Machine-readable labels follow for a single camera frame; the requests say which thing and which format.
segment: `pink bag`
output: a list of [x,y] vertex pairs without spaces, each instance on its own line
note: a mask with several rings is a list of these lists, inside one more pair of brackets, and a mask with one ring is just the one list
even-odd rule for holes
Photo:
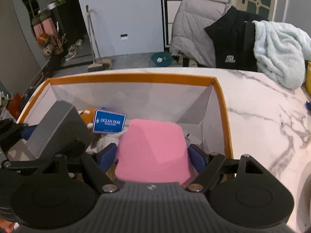
[[35,31],[36,38],[40,37],[40,35],[44,32],[43,25],[41,23],[35,25],[34,31]]
[[55,25],[54,25],[54,22],[53,22],[52,18],[48,18],[48,19],[44,20],[42,22],[42,24],[43,24],[44,31],[49,36],[53,35],[54,33],[56,33],[56,28],[55,28]]

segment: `white marble surface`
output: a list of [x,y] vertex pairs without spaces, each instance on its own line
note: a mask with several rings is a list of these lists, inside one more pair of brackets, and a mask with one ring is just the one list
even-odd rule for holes
[[223,90],[234,158],[250,154],[293,195],[288,226],[304,232],[311,226],[311,97],[304,89],[289,91],[264,74],[210,68],[146,68],[100,73],[175,73],[214,76]]

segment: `blue card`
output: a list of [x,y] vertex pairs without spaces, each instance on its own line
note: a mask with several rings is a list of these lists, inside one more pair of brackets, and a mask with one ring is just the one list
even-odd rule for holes
[[126,115],[113,111],[96,109],[93,124],[94,133],[118,133],[123,130]]

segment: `jacket logo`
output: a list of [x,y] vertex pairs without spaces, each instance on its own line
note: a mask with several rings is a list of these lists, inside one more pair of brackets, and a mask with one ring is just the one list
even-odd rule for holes
[[235,63],[234,56],[233,55],[228,55],[226,60],[225,60],[225,63]]

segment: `basketball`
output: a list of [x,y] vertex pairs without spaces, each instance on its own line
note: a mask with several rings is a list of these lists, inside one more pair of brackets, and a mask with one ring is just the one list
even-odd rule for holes
[[38,38],[37,38],[37,42],[39,43],[39,45],[44,46],[45,44],[47,44],[49,41],[49,35],[46,34],[45,32],[42,33]]

